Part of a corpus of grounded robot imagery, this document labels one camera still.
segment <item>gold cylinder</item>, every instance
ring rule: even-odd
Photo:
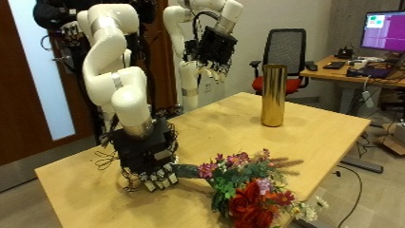
[[[264,65],[263,124],[280,126],[284,121],[288,66]]]

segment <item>wooden door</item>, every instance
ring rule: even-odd
[[[144,40],[149,54],[144,61],[139,60],[137,65],[155,84],[155,89],[149,91],[151,103],[155,104],[156,109],[165,109],[172,113],[177,104],[177,93],[172,44],[164,24],[164,9],[168,2],[157,1],[157,4],[155,21],[152,24],[145,24]]]
[[[71,75],[62,75],[76,134],[58,141],[52,140],[8,1],[0,1],[0,14],[0,165],[3,165],[91,136],[92,126],[75,78]]]

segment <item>monitor screen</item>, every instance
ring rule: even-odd
[[[367,13],[361,47],[405,51],[405,11]]]

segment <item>desk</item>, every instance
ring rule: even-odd
[[[180,163],[268,148],[273,157],[304,160],[288,176],[305,200],[368,127],[369,120],[287,103],[280,127],[261,125],[261,97],[240,93],[169,120],[179,132]],[[211,211],[213,190],[203,180],[180,179],[164,191],[123,190],[119,161],[100,171],[100,146],[39,169],[38,177],[63,227],[229,227]]]
[[[344,66],[341,69],[324,69],[323,67],[333,61],[345,61],[336,58],[335,56],[328,56],[325,59],[319,61],[317,71],[311,71],[304,69],[301,71],[301,76],[311,77],[315,80],[325,80],[337,83],[343,88],[341,102],[340,102],[340,113],[348,113],[351,111],[351,101],[355,96],[355,91],[363,88],[364,83],[375,86],[401,86],[405,87],[404,72],[396,72],[388,79],[368,79],[368,77],[347,77],[345,72],[349,65]]]
[[[344,81],[344,82],[352,82],[352,83],[364,83],[367,81],[368,77],[345,77],[345,72],[347,72],[347,69],[349,68],[349,65],[344,66],[341,69],[324,69],[323,68],[329,62],[335,62],[335,61],[345,61],[345,60],[339,59],[337,57],[331,55],[316,63],[317,71],[311,71],[308,69],[304,69],[301,71],[300,75],[315,78],[315,79]],[[368,82],[375,83],[377,85],[389,84],[391,86],[405,87],[405,79],[396,80],[396,78],[401,77],[401,75],[403,75],[403,72],[397,72],[388,79],[369,79]]]

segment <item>red flower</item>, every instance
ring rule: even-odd
[[[248,199],[244,195],[237,194],[229,202],[229,211],[235,217],[240,217],[241,213],[245,212],[248,207]]]
[[[249,203],[256,204],[260,201],[261,188],[255,180],[248,183],[244,189],[244,195],[247,196]]]
[[[273,216],[263,208],[260,199],[257,182],[249,182],[244,190],[237,189],[237,195],[229,201],[229,211],[237,228],[263,228],[264,224],[271,224]]]
[[[273,222],[273,213],[271,211],[261,211],[256,217],[256,224],[260,228],[267,228]]]

